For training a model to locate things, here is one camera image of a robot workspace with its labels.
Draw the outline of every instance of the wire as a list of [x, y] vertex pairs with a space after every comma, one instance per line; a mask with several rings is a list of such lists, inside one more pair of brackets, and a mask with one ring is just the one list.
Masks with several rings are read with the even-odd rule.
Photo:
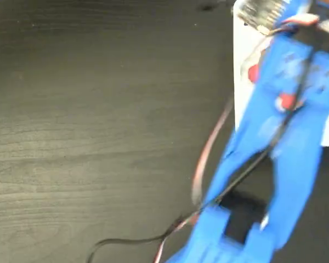
[[[159, 241], [159, 246], [158, 246], [157, 253], [155, 254], [153, 263], [160, 263], [164, 243], [167, 240], [167, 238], [171, 234], [173, 234], [173, 233], [179, 231], [180, 229], [182, 229], [188, 223], [192, 222], [192, 220], [194, 218], [197, 218], [209, 205], [219, 202], [231, 190], [233, 190], [236, 186], [238, 186], [241, 182], [243, 182], [244, 179], [246, 177], [248, 177], [251, 174], [252, 171], [254, 171], [254, 169], [268, 156], [270, 151], [280, 141], [280, 139], [284, 135], [285, 131], [287, 130], [288, 125], [290, 124], [290, 120], [292, 119], [294, 114], [296, 114], [296, 112], [297, 112], [297, 109], [296, 109], [297, 108], [297, 103], [299, 101], [300, 96], [302, 95], [302, 92], [304, 91], [304, 89], [306, 87], [305, 80], [306, 80], [306, 78], [308, 76], [308, 73], [310, 71], [311, 62], [314, 58], [314, 55], [316, 54], [316, 52], [319, 49], [320, 49], [320, 41], [318, 42], [318, 45], [316, 47], [312, 48], [311, 52], [309, 53], [309, 55], [308, 55], [308, 57], [305, 61], [305, 68], [304, 68], [304, 71], [303, 71], [302, 76], [300, 78], [299, 85], [298, 85], [297, 90], [296, 90], [295, 99], [293, 100], [292, 106], [287, 110], [287, 115], [284, 118], [284, 120], [283, 120], [282, 124], [280, 125], [279, 129], [277, 130], [277, 132], [273, 136], [270, 144], [263, 151], [261, 151], [259, 156], [257, 157], [257, 159], [254, 162], [252, 162], [219, 195], [217, 195], [216, 198], [214, 198], [210, 202], [207, 202], [206, 204], [201, 205], [198, 209], [188, 213], [186, 216], [181, 216], [178, 219], [176, 219], [176, 221], [162, 235], [155, 236], [155, 237], [152, 237], [152, 238], [145, 238], [145, 239], [121, 239], [121, 238], [103, 239], [102, 241], [99, 241], [98, 243], [96, 243], [92, 247], [92, 249], [91, 249], [91, 251], [90, 251], [90, 253], [87, 257], [86, 263], [92, 263], [92, 261], [94, 259], [94, 256], [95, 256], [95, 253], [101, 247], [103, 247], [105, 245], [109, 245], [109, 244], [138, 245], [138, 244], [151, 243], [151, 242], [155, 242], [155, 241]], [[205, 170], [205, 165], [206, 165], [206, 162], [207, 162], [207, 159], [208, 159], [209, 152], [212, 148], [212, 145], [213, 145], [215, 139], [217, 138], [217, 135], [218, 135], [220, 129], [222, 128], [225, 120], [227, 119], [231, 109], [232, 109], [232, 103], [230, 103], [230, 101], [229, 101], [226, 108], [224, 109], [220, 119], [218, 120], [218, 123], [214, 127], [211, 135], [209, 136], [208, 141], [205, 144], [205, 147], [203, 148], [203, 151], [200, 155], [200, 159], [198, 161], [197, 168], [196, 168], [196, 171], [195, 171], [195, 174], [194, 174], [194, 181], [195, 180], [202, 181], [202, 176], [203, 176], [203, 172]], [[196, 193], [200, 193], [200, 194], [197, 195], [196, 197], [199, 197], [199, 196], [201, 197], [201, 183], [198, 184], [197, 182], [193, 182], [193, 186], [194, 185], [195, 185], [195, 187], [197, 187], [198, 185], [200, 186], [200, 190], [198, 192], [196, 192]]]

